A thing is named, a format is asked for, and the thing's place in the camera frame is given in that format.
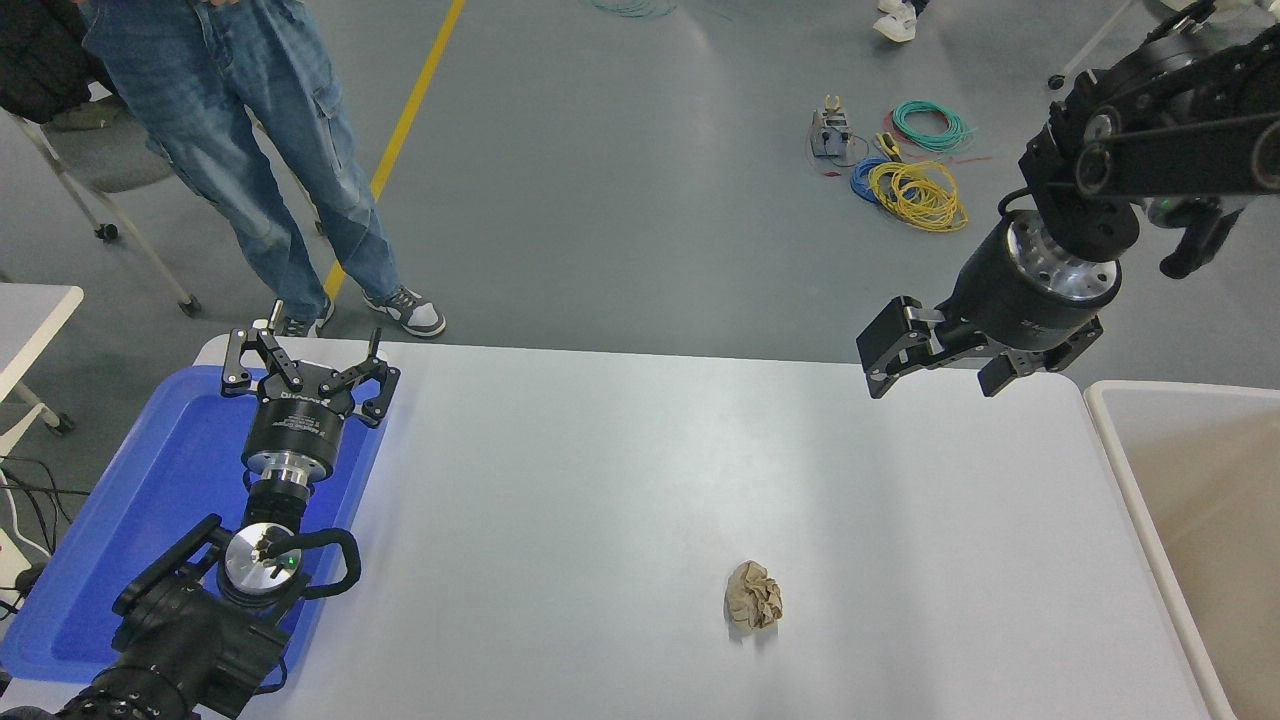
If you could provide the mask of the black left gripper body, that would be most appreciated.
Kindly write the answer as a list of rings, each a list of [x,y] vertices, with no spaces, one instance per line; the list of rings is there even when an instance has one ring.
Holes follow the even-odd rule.
[[[351,391],[325,398],[317,386],[288,389],[280,377],[257,383],[259,404],[243,447],[243,464],[262,471],[270,457],[301,456],[307,471],[332,471],[346,419],[355,410]]]

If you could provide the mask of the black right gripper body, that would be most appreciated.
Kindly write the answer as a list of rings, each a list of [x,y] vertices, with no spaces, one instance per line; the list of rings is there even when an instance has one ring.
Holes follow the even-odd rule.
[[[1042,220],[1001,220],[943,309],[996,343],[1044,351],[1098,316],[1101,265],[1070,254]]]

